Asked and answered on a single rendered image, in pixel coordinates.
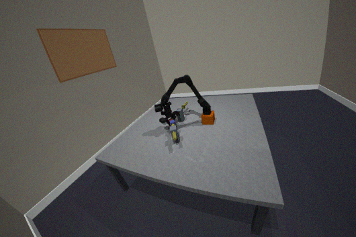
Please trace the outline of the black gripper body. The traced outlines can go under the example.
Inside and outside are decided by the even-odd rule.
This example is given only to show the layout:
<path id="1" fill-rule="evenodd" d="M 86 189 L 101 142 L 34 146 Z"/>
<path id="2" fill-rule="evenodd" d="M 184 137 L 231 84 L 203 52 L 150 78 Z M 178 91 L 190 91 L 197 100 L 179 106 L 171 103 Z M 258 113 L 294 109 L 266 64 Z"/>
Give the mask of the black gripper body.
<path id="1" fill-rule="evenodd" d="M 173 113 L 171 113 L 172 110 L 164 111 L 164 112 L 165 112 L 166 117 L 165 118 L 162 117 L 161 119 L 159 119 L 159 122 L 162 124 L 167 122 L 170 117 L 175 117 L 175 115 L 179 115 L 178 111 L 174 111 Z"/>

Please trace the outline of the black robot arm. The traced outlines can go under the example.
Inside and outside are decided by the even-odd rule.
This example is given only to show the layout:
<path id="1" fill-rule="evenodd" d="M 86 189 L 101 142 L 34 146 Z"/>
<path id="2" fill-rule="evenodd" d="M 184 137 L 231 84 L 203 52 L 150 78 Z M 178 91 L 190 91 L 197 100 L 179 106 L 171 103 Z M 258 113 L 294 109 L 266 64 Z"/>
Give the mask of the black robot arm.
<path id="1" fill-rule="evenodd" d="M 196 97 L 199 99 L 198 103 L 203 107 L 204 115 L 210 115 L 211 114 L 210 104 L 199 94 L 198 90 L 195 88 L 191 80 L 191 77 L 189 75 L 184 75 L 183 77 L 174 79 L 168 91 L 162 96 L 161 104 L 154 105 L 155 112 L 161 111 L 161 115 L 165 115 L 165 112 L 163 112 L 163 108 L 165 111 L 169 111 L 171 109 L 170 108 L 171 102 L 168 102 L 168 100 L 170 98 L 171 93 L 179 83 L 186 83 L 188 86 L 190 86 L 191 90 L 195 93 Z"/>

